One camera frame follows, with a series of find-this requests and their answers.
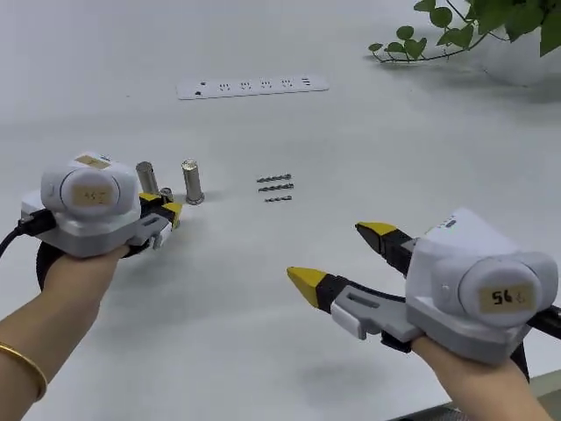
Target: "white pot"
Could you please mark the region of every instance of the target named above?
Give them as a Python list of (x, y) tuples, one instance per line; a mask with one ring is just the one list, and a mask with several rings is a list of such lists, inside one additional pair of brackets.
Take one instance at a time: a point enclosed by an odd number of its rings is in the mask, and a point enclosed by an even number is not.
[[(504, 31), (495, 34), (508, 38)], [(484, 50), (480, 66), (492, 78), (511, 85), (529, 86), (541, 82), (553, 71), (559, 51), (540, 58), (540, 38), (541, 28), (522, 35), (513, 43), (488, 35), (480, 46)]]

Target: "metal peg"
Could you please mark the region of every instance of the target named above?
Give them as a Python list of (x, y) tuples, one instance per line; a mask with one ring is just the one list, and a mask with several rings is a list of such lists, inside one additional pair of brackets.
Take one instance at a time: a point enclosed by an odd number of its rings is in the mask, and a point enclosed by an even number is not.
[(199, 178), (199, 166), (196, 161), (187, 160), (181, 164), (183, 178), (185, 180), (185, 202), (189, 204), (200, 204), (204, 200), (201, 190), (201, 179)]
[(160, 193), (158, 183), (156, 182), (156, 176), (154, 175), (154, 170), (150, 162), (142, 161), (137, 164), (137, 174), (140, 185), (142, 186), (142, 191), (151, 195), (158, 195)]

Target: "sticker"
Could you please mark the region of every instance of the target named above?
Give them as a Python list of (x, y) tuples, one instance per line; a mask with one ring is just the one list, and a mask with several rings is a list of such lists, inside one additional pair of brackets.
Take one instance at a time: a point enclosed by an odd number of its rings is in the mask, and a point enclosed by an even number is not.
[(72, 204), (81, 207), (111, 206), (113, 188), (109, 185), (72, 186)]
[(75, 161), (97, 169), (106, 169), (108, 166), (111, 165), (107, 162), (100, 161), (97, 158), (94, 158), (93, 156), (89, 156), (89, 155), (82, 155), (76, 158)]
[(528, 283), (507, 287), (487, 287), (479, 290), (481, 313), (512, 313), (535, 308), (534, 287)]

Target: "yellow fingertip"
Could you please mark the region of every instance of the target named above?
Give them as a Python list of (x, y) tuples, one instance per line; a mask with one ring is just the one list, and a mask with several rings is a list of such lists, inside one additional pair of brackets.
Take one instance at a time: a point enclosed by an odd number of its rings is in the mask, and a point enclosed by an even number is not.
[(396, 226), (386, 224), (385, 222), (359, 222), (357, 225), (364, 226), (365, 228), (376, 232), (380, 236), (397, 230)]
[(321, 270), (308, 268), (288, 268), (287, 274), (308, 303), (318, 308), (316, 287), (327, 274)]

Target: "power strip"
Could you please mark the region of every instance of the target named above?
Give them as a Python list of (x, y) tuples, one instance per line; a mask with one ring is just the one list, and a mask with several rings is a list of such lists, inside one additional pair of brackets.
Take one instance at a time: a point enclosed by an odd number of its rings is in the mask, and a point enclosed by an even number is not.
[(179, 99), (206, 99), (227, 96), (249, 96), (310, 92), (329, 89), (319, 76), (262, 77), (259, 79), (201, 81), (185, 80), (177, 85)]

